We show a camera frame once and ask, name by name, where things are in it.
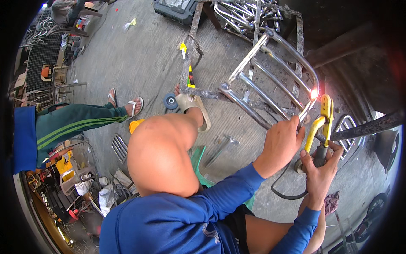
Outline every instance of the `black shorts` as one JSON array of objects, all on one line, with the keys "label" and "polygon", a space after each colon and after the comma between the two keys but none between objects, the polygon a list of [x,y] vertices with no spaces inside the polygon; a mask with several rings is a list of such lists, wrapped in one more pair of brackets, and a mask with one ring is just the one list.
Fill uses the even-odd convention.
[{"label": "black shorts", "polygon": [[240,247],[240,251],[242,254],[249,254],[248,245],[247,245],[247,228],[245,224],[245,215],[255,216],[253,212],[251,212],[245,204],[240,205],[237,209],[227,215],[223,220],[220,220],[222,223],[227,225],[235,239],[237,240],[237,244]]}]

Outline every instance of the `white flip-flop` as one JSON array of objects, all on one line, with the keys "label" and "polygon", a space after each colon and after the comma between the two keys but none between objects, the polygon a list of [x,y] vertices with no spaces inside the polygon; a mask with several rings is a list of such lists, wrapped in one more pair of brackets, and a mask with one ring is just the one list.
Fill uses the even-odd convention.
[{"label": "white flip-flop", "polygon": [[197,107],[202,111],[203,125],[197,128],[198,132],[207,132],[211,128],[212,123],[209,114],[207,114],[200,96],[190,96],[188,94],[180,93],[175,99],[183,113],[192,107]]},{"label": "white flip-flop", "polygon": [[107,102],[108,102],[108,99],[112,99],[113,101],[114,101],[114,106],[115,106],[115,108],[117,107],[117,100],[116,100],[116,98],[117,98],[117,96],[116,96],[116,89],[115,88],[112,88],[113,89],[113,92],[114,92],[114,98],[113,98],[113,96],[110,94],[110,92],[108,93],[108,95],[107,95]]},{"label": "white flip-flop", "polygon": [[131,103],[131,104],[132,104],[132,113],[131,113],[131,116],[128,117],[128,119],[131,119],[131,118],[133,118],[134,116],[138,115],[138,114],[141,112],[141,110],[143,109],[143,106],[144,106],[144,100],[143,100],[143,98],[142,98],[142,97],[137,97],[137,99],[140,99],[140,102],[141,102],[140,111],[138,111],[138,113],[134,114],[135,106],[137,105],[137,102],[132,101],[132,100],[129,101],[128,103]]}]

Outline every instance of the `plastic bag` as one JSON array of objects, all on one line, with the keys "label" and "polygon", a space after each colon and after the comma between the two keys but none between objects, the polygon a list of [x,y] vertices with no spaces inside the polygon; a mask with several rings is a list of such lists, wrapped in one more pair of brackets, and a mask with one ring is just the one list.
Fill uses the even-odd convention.
[{"label": "plastic bag", "polygon": [[[114,177],[117,178],[120,183],[122,185],[124,185],[124,187],[129,187],[132,184],[131,179],[128,178],[128,176],[126,176],[124,174],[124,172],[121,171],[121,169],[117,169],[116,173],[114,174]],[[135,185],[130,186],[130,188],[128,189],[132,194],[136,193],[136,188]]]},{"label": "plastic bag", "polygon": [[108,179],[107,179],[107,177],[100,177],[100,178],[99,178],[99,183],[100,183],[101,185],[108,185]]},{"label": "plastic bag", "polygon": [[113,185],[109,184],[103,189],[101,189],[101,191],[99,191],[100,211],[102,212],[104,217],[106,217],[107,214],[110,212],[110,208],[113,204],[114,204]]},{"label": "plastic bag", "polygon": [[130,26],[135,26],[135,24],[137,24],[137,19],[134,18],[130,23],[126,23],[123,26],[124,32],[126,33],[128,31],[128,29],[130,28]]},{"label": "plastic bag", "polygon": [[[89,178],[89,176],[87,176],[87,175],[83,175],[82,177],[83,177],[83,179]],[[90,190],[90,188],[92,187],[91,181],[93,181],[93,180],[75,184],[76,191],[78,192],[79,195],[83,196]]]}]

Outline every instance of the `green track pants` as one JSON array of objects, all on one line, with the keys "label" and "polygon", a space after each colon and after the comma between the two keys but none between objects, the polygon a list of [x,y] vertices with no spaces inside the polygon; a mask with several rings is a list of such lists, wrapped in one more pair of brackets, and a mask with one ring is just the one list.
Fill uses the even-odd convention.
[{"label": "green track pants", "polygon": [[58,110],[37,114],[35,131],[37,134],[37,167],[56,145],[84,130],[96,129],[128,118],[124,107],[69,104]]}]

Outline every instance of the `foot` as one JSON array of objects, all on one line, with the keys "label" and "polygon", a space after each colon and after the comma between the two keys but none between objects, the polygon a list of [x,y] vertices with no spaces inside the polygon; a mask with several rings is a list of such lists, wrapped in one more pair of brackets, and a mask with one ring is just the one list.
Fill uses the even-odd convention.
[{"label": "foot", "polygon": [[[114,96],[114,89],[113,89],[113,88],[109,91],[109,94],[110,94],[114,99],[116,99],[116,97]],[[107,101],[110,102],[111,104],[113,104],[113,107],[114,107],[114,108],[117,107],[116,102],[115,102],[114,100],[112,100],[110,97],[108,98]]]},{"label": "foot", "polygon": [[[178,96],[179,94],[180,94],[180,86],[179,84],[176,84],[175,96]],[[201,127],[203,125],[204,123],[203,113],[199,108],[193,107],[186,109],[185,114],[191,114],[192,117],[196,120],[198,127]]]},{"label": "foot", "polygon": [[[137,114],[138,112],[140,112],[141,110],[141,100],[139,98],[135,98],[134,100],[132,100],[133,102],[136,102],[135,104],[135,110],[134,110],[134,115]],[[131,116],[132,114],[132,107],[133,104],[132,103],[128,103],[127,105],[124,106],[125,110],[127,111],[127,114],[129,116]]]}]

